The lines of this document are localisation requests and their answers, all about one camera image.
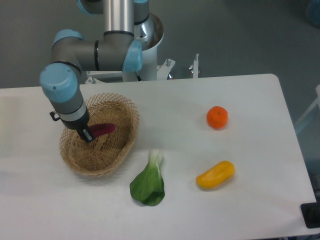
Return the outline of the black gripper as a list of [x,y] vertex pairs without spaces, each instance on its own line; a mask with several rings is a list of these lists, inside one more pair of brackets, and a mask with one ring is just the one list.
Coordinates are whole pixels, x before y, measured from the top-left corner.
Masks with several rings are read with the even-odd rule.
[[96,139],[95,135],[93,134],[92,130],[88,127],[88,122],[90,119],[89,112],[86,111],[83,116],[76,120],[63,120],[60,117],[55,117],[57,114],[55,111],[51,111],[50,116],[53,121],[57,122],[61,120],[65,127],[71,130],[76,130],[79,134],[79,137],[84,140],[86,143],[90,143]]

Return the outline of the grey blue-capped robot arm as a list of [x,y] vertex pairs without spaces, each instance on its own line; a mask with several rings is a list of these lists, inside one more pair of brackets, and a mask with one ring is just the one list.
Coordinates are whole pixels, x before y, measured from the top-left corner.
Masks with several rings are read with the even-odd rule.
[[143,43],[137,37],[139,25],[149,21],[147,0],[78,0],[88,15],[103,15],[103,40],[86,41],[72,29],[59,31],[51,47],[50,64],[40,73],[43,93],[68,129],[87,143],[95,139],[88,126],[89,112],[78,82],[83,71],[121,71],[137,74],[143,67]]

